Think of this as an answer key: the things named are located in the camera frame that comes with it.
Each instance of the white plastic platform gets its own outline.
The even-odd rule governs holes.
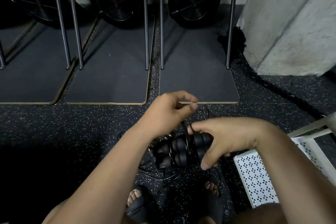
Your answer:
[[[317,145],[314,137],[312,135],[300,136],[294,137],[292,140],[336,186],[336,170]],[[256,150],[250,150],[235,156],[234,162],[253,208],[265,203],[279,202],[263,161]]]

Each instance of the floor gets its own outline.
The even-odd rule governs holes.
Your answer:
[[[238,104],[200,105],[187,123],[215,116],[250,116],[268,120],[285,132],[314,121],[304,110],[266,89],[247,75],[240,60],[231,64],[240,95]],[[158,95],[159,26],[156,26],[154,57],[150,69],[148,102],[143,106],[68,105],[64,96],[50,106],[0,106],[0,223],[40,223],[58,203],[68,198],[116,144],[120,133],[143,115]],[[334,82],[322,76],[267,78],[328,114],[336,111]],[[336,144],[325,136],[318,144],[336,166]],[[147,186],[161,210],[160,223],[192,223],[193,192],[207,179],[220,183],[225,212],[223,221],[250,207],[232,158],[217,169],[186,170],[178,179],[156,181],[137,174],[136,184]]]

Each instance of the metal leg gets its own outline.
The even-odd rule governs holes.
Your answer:
[[[230,52],[231,52],[231,41],[232,41],[232,27],[233,27],[233,15],[235,14],[236,0],[231,0],[230,6],[230,25],[229,25],[229,39],[227,43],[226,61],[225,66],[230,69]]]
[[[0,41],[0,69],[5,68],[5,56],[2,48],[2,44]]]
[[[78,57],[79,57],[79,69],[83,69],[83,54],[82,54],[82,41],[81,35],[79,33],[77,14],[76,14],[76,0],[71,0],[71,9],[73,15],[73,25],[75,27],[76,39],[77,39],[77,48],[78,48]]]
[[[143,0],[145,7],[145,45],[146,45],[146,71],[149,70],[149,43],[148,43],[148,0]]]
[[[66,56],[66,68],[69,69],[70,66],[71,66],[71,61],[70,61],[70,55],[69,55],[69,45],[68,45],[67,32],[65,31],[65,28],[64,28],[63,14],[62,14],[62,9],[61,9],[61,1],[56,0],[56,3],[57,3],[59,23],[61,25],[61,31],[62,31],[62,36],[63,36],[63,43],[64,43],[65,56]]]
[[[161,27],[161,56],[160,56],[160,63],[161,63],[161,69],[163,70],[165,68],[164,65],[164,28],[163,28],[163,0],[160,0],[160,27]]]

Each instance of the hand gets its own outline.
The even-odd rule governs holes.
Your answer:
[[[255,118],[213,118],[191,124],[188,132],[206,132],[214,137],[201,161],[201,168],[206,170],[214,166],[222,155],[256,148],[263,131],[269,127],[277,129],[271,123]]]
[[[197,110],[197,104],[184,106],[179,103],[179,101],[183,99],[193,103],[198,102],[195,96],[183,90],[165,93],[154,100],[138,121],[141,128],[150,133],[149,137],[151,139],[172,132],[181,121],[185,120]]]

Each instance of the black rubber floor mat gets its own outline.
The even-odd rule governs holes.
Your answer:
[[[149,49],[154,20],[149,23]],[[145,29],[119,29],[101,21],[65,102],[69,104],[142,105],[147,100]]]
[[[159,94],[186,90],[200,103],[237,103],[239,95],[216,28],[185,29],[165,20],[165,67],[160,71]]]
[[[80,28],[86,38],[91,25]],[[37,24],[6,57],[0,70],[0,104],[53,104],[56,102],[77,60],[76,35],[67,30],[72,66],[66,70],[61,30]],[[18,30],[1,30],[2,39],[15,40]]]

